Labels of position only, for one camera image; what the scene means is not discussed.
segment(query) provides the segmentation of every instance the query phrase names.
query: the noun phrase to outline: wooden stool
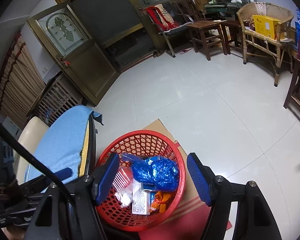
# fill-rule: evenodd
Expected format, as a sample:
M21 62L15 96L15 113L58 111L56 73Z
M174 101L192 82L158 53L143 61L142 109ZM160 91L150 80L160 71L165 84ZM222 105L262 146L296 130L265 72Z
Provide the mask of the wooden stool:
M229 21L221 22L220 25L221 25L221 28L222 28L223 37L225 39L225 44L226 44L226 49L227 49L228 54L229 55L231 54L230 47L243 52L243 49L242 49L243 37L242 37L242 29L241 29L240 22L229 20ZM228 40L226 27L229 28L230 40ZM238 32L239 32L239 35L240 35L240 41L238 41L238 38L237 38L237 33Z
M200 42L202 43L202 47L204 49L204 53L207 56L207 60L211 60L210 58L210 52L209 52L209 47L219 44L222 44L222 49L223 49L223 53L225 55L227 55L227 51L226 51L226 45L225 45L225 40L223 38L222 32L221 32L221 27L220 27L220 23L218 22L213 22L213 21L198 21L195 23L191 23L189 25L187 25L189 28L189 32L191 35L191 40L192 40L192 44L194 47L194 51L196 53L198 53L198 48L197 48L197 43L196 42ZM212 37L206 37L205 36L205 32L208 32L209 30L218 30L218 35L212 36ZM201 39L196 38L196 34L197 32L200 33L200 37ZM220 41L214 41L214 42L210 42L207 43L207 41L211 41L213 39L219 38Z
M291 99L293 99L300 106L299 99L297 99L294 96L294 93L296 93L296 92L298 93L299 89L300 89L300 55L299 54L295 55L294 59L295 59L295 64L294 64L294 70L293 70L293 75L292 75L292 79L291 79L291 84L290 84L290 87L289 87L289 91L288 91L286 100L283 104L283 107L285 109L287 109L288 104L289 104Z

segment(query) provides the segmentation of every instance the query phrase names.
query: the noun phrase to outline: blue plastic bag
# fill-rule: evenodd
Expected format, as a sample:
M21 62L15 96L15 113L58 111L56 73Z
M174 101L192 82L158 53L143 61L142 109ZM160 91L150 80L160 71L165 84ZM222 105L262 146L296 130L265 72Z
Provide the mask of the blue plastic bag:
M127 153L122 154L122 160L131 162L133 177L138 182L155 185L158 191L177 190L179 169L176 162L162 156L142 160L138 156Z

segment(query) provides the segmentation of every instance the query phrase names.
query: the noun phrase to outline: slipper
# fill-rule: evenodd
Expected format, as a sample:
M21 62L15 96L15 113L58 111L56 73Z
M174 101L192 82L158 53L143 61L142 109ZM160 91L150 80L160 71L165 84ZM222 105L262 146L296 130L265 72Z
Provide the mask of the slipper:
M191 48L182 49L182 50L180 51L180 55L185 54L185 53L187 53L187 52L190 51L190 50L191 50Z
M155 51L155 52L153 53L153 57L161 57L163 54L164 54L164 52L161 53L160 51Z

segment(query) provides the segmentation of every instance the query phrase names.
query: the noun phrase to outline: red plastic basket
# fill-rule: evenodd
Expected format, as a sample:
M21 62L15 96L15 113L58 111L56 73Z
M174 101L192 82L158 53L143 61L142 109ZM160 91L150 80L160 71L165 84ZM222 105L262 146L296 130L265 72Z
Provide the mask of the red plastic basket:
M177 163L179 167L178 190L170 201L165 213L155 213L148 216L134 215L131 207L121 208L111 188L107 199L98 207L98 214L110 225L125 231L142 231L150 229L166 220L178 206L186 181L185 163L182 155L174 143L161 133L150 130L138 130L122 135L112 142L101 154L97 166L103 164L108 156L116 152L130 153L134 155L156 156L161 155ZM120 160L120 165L129 166L128 162Z

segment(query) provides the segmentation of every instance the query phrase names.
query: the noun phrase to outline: white cotton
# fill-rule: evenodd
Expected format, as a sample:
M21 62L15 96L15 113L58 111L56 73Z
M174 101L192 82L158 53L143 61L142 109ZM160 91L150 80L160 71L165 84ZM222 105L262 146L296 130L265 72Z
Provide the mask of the white cotton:
M129 206L132 202L132 194L116 192L114 195L121 202L121 208Z

